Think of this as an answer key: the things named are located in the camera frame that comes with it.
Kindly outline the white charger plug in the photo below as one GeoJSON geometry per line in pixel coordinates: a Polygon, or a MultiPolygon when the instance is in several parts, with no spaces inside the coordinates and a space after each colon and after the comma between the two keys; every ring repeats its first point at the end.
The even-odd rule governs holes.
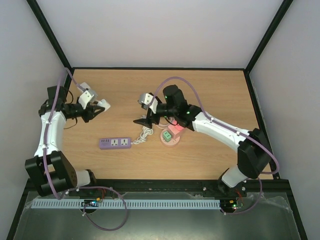
{"type": "Polygon", "coordinates": [[[97,105],[99,107],[104,108],[104,112],[106,112],[111,107],[110,103],[107,102],[105,99],[99,100],[97,105]]]}

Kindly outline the white tiger cube plug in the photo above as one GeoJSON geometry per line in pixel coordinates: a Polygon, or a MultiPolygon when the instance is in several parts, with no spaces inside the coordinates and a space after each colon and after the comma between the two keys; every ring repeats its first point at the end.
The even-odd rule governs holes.
{"type": "Polygon", "coordinates": [[[89,90],[91,87],[86,83],[82,82],[79,86],[78,89],[82,92],[89,90]]]}

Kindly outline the purple power strip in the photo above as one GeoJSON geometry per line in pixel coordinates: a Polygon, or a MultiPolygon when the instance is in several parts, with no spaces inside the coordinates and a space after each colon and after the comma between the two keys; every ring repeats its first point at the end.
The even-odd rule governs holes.
{"type": "Polygon", "coordinates": [[[131,142],[130,137],[100,138],[98,146],[101,150],[130,149],[132,145],[131,142]]]}

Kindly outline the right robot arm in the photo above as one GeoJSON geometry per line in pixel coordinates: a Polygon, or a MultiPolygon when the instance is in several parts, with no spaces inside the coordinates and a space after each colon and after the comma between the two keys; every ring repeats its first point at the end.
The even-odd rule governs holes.
{"type": "Polygon", "coordinates": [[[189,104],[176,85],[163,89],[165,102],[152,93],[140,95],[138,103],[147,111],[145,118],[134,123],[152,128],[161,118],[173,117],[185,129],[210,136],[237,153],[237,163],[218,179],[217,189],[229,196],[236,186],[247,179],[257,179],[272,159],[271,148],[265,134],[255,128],[246,130],[214,118],[199,106],[189,104]]]}

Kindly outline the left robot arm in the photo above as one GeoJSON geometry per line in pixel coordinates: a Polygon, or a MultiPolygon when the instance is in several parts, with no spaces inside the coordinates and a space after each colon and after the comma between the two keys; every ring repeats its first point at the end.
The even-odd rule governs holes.
{"type": "Polygon", "coordinates": [[[62,152],[68,119],[81,118],[87,123],[111,107],[105,99],[98,100],[88,85],[79,88],[82,94],[71,103],[67,102],[67,93],[62,86],[47,88],[48,99],[38,111],[41,119],[39,145],[34,156],[25,161],[25,169],[42,197],[97,182],[90,169],[75,170],[62,152]]]}

